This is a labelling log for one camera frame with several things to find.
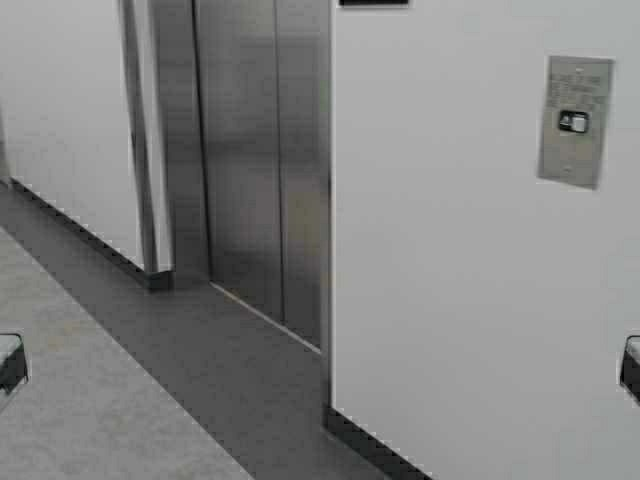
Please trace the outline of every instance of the metal plate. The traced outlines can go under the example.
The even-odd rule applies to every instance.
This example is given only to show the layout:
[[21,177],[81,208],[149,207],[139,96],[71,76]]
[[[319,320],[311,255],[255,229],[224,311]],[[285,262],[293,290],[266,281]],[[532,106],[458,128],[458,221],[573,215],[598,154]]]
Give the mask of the metal plate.
[[[612,70],[612,60],[551,57],[542,125],[540,178],[597,188]],[[575,133],[561,129],[563,111],[588,114],[588,131]]]

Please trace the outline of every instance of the gray floor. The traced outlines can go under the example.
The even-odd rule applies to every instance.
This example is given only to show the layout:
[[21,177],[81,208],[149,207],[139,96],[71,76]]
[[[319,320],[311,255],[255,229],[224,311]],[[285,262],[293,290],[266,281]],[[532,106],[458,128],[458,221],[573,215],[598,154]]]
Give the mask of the gray floor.
[[322,428],[320,357],[304,346],[206,284],[144,292],[2,187],[0,226],[258,480],[385,478]]
[[0,415],[0,478],[249,478],[2,229],[0,332],[32,370]]

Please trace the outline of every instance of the dark baseboard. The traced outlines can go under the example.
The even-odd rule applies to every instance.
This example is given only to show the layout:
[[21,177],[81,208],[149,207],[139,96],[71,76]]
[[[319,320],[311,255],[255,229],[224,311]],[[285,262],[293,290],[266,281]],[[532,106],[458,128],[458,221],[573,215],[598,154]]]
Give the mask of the dark baseboard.
[[44,212],[49,214],[51,218],[59,222],[61,225],[64,225],[71,232],[76,234],[78,238],[80,238],[86,244],[90,245],[96,251],[100,252],[105,258],[107,258],[114,265],[117,265],[120,269],[129,274],[148,291],[159,292],[171,290],[173,288],[173,272],[168,271],[154,274],[145,273],[133,262],[122,256],[120,253],[115,251],[105,242],[86,230],[80,224],[67,217],[64,213],[60,212],[54,206],[45,202],[38,195],[22,185],[19,181],[11,179],[11,186],[15,193],[38,205]]
[[324,426],[331,434],[378,467],[391,479],[431,480],[424,472],[329,406],[325,406],[324,409]]

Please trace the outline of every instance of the elevator door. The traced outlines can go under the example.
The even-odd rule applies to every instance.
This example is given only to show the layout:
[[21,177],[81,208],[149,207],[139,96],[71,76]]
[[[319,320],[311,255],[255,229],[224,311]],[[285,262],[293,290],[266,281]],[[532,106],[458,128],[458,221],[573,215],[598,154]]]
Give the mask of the elevator door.
[[273,0],[198,0],[212,280],[282,320]]
[[315,345],[329,6],[196,0],[212,279]]

